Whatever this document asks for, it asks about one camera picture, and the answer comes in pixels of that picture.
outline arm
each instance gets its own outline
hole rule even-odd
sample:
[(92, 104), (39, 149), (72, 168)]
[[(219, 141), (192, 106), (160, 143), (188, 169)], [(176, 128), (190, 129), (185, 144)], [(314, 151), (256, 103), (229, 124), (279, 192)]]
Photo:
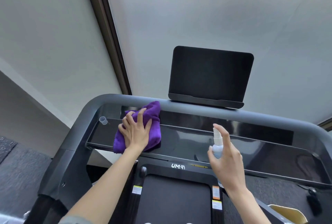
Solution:
[(242, 155), (230, 142), (229, 133), (224, 127), (214, 124), (223, 139), (222, 157), (216, 159), (212, 148), (207, 152), (211, 167), (224, 186), (228, 196), (238, 210), (244, 224), (271, 224), (257, 204), (255, 197), (247, 189)]
[(140, 110), (137, 123), (131, 116), (134, 112), (129, 112), (123, 118), (119, 130), (124, 135), (126, 150), (65, 217), (78, 216), (93, 224), (107, 224), (110, 221), (129, 173), (148, 143), (152, 121), (150, 120), (144, 129), (143, 112), (145, 110), (146, 108)]

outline person's left hand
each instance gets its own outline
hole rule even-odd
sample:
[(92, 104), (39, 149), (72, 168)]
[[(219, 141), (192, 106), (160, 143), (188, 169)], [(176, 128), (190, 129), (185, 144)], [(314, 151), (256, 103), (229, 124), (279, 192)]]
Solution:
[(124, 141), (126, 143), (126, 148), (135, 148), (136, 150), (142, 152), (149, 142), (149, 131), (152, 124), (152, 119), (150, 119), (144, 129), (143, 125), (143, 112), (146, 108), (139, 111), (137, 116), (137, 123), (135, 123), (132, 118), (132, 114), (135, 112), (130, 111), (122, 119), (122, 123), (119, 124), (119, 131), (124, 136)]

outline treadmill belt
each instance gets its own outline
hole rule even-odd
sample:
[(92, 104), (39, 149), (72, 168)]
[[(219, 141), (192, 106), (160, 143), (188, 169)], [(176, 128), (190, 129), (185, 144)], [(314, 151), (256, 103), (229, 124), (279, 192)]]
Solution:
[(206, 184), (148, 175), (135, 224), (211, 224), (211, 190)]

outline spray bottle cap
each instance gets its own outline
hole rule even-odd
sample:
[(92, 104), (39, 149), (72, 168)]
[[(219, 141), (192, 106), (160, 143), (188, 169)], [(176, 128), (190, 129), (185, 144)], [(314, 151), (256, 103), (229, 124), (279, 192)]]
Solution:
[(215, 145), (223, 145), (222, 143), (222, 135), (220, 132), (213, 127), (213, 140)]

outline spray bottle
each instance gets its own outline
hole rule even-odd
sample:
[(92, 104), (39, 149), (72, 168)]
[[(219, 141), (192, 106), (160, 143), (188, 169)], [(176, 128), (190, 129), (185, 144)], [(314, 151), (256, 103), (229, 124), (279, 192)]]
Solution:
[(217, 159), (220, 159), (222, 157), (222, 150), (224, 149), (224, 145), (222, 142), (222, 135), (216, 128), (213, 128), (213, 140), (214, 140), (214, 145), (212, 146), (213, 155)]

